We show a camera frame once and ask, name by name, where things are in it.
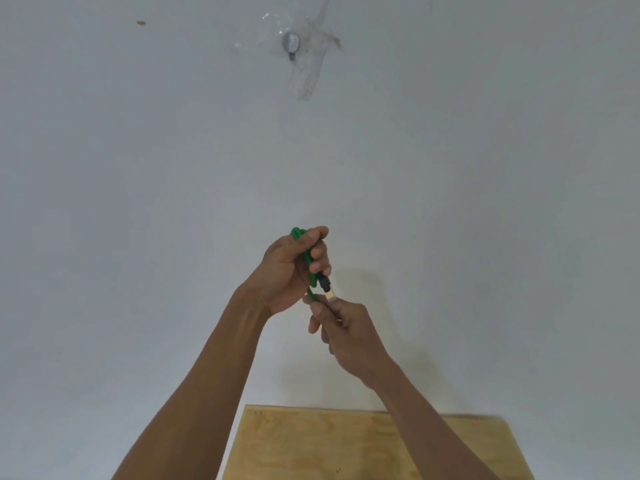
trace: forearm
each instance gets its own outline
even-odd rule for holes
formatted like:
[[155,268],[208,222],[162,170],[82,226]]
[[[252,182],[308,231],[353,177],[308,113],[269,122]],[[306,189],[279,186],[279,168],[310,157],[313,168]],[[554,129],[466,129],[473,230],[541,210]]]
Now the forearm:
[[236,291],[196,363],[133,445],[113,480],[211,480],[267,316]]
[[423,480],[499,480],[392,361],[374,390],[386,405]]

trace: plywood board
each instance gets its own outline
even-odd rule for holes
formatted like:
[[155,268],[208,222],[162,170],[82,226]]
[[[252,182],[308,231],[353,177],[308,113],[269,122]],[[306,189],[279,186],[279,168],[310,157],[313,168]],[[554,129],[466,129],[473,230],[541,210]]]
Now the plywood board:
[[[533,480],[509,425],[445,420],[502,480]],[[246,406],[223,480],[419,480],[388,413]]]

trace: green cable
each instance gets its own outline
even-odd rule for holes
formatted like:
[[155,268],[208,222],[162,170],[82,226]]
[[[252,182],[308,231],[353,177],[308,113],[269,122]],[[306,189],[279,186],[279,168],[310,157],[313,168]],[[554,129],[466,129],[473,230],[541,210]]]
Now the green cable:
[[[293,229],[291,229],[291,235],[293,236],[293,239],[295,239],[296,241],[299,240],[302,236],[304,236],[306,232],[307,232],[306,229],[300,229],[299,227],[293,227]],[[311,249],[306,250],[304,252],[305,260],[307,261],[308,266],[311,266],[311,263],[313,263],[314,261],[314,259],[311,257]],[[311,301],[318,301],[314,292],[311,291],[311,288],[316,287],[317,282],[318,282],[318,277],[316,276],[315,273],[311,273],[311,286],[307,289],[307,294],[309,295],[309,298],[311,299]]]

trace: human arm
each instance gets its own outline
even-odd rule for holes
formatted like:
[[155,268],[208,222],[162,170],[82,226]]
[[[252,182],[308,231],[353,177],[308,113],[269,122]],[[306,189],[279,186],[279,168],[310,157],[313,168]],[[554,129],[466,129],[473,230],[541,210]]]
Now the human arm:
[[[260,333],[270,316],[297,302],[308,288],[300,254],[323,239],[325,227],[294,241],[274,242],[260,266],[236,290],[187,377],[142,432],[113,480],[216,478],[249,375]],[[326,246],[312,250],[313,272],[330,273]]]
[[321,326],[338,363],[380,397],[423,480],[498,480],[389,357],[363,305],[335,299],[311,308],[309,332]]

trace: fingernail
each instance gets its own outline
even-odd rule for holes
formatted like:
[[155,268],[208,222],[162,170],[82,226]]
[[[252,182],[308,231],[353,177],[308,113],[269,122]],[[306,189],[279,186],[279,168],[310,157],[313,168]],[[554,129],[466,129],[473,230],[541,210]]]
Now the fingernail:
[[315,317],[318,316],[320,313],[322,313],[322,305],[320,305],[320,303],[318,303],[317,301],[311,303],[311,313],[313,313]]

